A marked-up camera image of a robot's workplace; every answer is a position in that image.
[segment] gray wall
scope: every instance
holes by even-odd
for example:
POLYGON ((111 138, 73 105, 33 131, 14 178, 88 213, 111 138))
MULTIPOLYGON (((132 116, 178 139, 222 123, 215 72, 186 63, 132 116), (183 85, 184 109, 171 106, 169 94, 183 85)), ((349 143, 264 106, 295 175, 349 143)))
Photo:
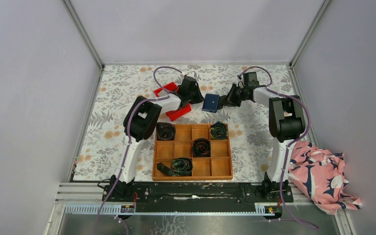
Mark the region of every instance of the gray wall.
POLYGON ((97 77, 60 0, 0 0, 0 235, 44 231, 97 77))
POLYGON ((296 72, 320 146, 347 154, 357 234, 376 234, 376 1, 332 2, 296 72))
POLYGON ((281 62, 322 0, 73 0, 105 63, 281 62))

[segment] pink cloth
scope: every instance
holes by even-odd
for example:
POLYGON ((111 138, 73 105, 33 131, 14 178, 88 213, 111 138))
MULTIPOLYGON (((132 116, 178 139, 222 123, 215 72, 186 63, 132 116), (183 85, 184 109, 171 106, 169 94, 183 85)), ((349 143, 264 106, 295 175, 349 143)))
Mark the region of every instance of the pink cloth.
POLYGON ((349 183, 344 167, 343 153, 332 154, 308 141, 298 141, 289 164, 289 181, 327 214, 338 209, 359 210, 361 199, 343 192, 349 183))

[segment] red box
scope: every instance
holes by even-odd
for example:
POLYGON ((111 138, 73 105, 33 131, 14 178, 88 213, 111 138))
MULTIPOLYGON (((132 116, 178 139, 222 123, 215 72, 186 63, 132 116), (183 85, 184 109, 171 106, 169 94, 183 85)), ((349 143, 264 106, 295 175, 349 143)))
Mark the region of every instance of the red box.
MULTIPOLYGON (((168 83, 164 86, 165 89, 168 89, 170 91, 178 91, 178 86, 174 83, 168 83)), ((156 95, 156 97, 159 97, 159 92, 162 91, 162 88, 156 89, 153 91, 153 93, 156 95)), ((187 104, 184 108, 175 110, 175 111, 169 111, 166 113, 166 115, 171 119, 171 121, 174 121, 175 119, 179 118, 180 116, 189 113, 191 111, 191 105, 187 104)))

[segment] wooden tray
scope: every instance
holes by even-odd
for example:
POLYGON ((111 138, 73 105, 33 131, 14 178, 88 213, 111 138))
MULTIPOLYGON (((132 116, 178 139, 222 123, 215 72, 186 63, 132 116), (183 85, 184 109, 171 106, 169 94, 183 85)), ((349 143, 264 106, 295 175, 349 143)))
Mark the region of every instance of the wooden tray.
POLYGON ((210 127, 212 124, 175 124, 175 140, 160 141, 155 133, 155 150, 152 179, 154 181, 185 181, 185 180, 231 180, 233 165, 231 162, 230 137, 227 140, 211 140, 210 127), (198 138, 211 142, 211 156, 194 158, 192 143, 198 138), (156 169, 156 163, 170 167, 174 158, 192 159, 192 176, 167 176, 156 169))

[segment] floral pattern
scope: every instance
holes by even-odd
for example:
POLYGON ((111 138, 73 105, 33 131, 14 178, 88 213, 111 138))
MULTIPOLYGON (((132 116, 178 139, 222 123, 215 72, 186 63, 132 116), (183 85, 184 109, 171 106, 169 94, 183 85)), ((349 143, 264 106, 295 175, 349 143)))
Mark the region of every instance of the floral pattern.
MULTIPOLYGON (((127 143, 123 120, 138 95, 152 98, 158 85, 153 79, 157 66, 106 66, 99 92, 74 172, 74 181, 98 181, 116 171, 127 143)), ((177 65, 195 77, 203 95, 226 95, 237 75, 248 66, 239 65, 177 65)), ((286 65, 265 65, 273 77, 270 88, 293 94, 286 65)), ((265 72, 257 70, 261 84, 269 83, 265 72)), ((161 69, 157 79, 165 85, 180 84, 178 72, 161 69)), ((241 107, 224 107, 217 113, 202 111, 202 103, 191 105, 192 111, 172 123, 228 123, 233 160, 233 182, 259 182, 270 163, 272 137, 268 129, 268 109, 258 103, 243 101, 241 107)), ((162 114, 159 121, 170 122, 162 114)), ((144 145, 136 166, 136 181, 152 181, 154 135, 144 145)))

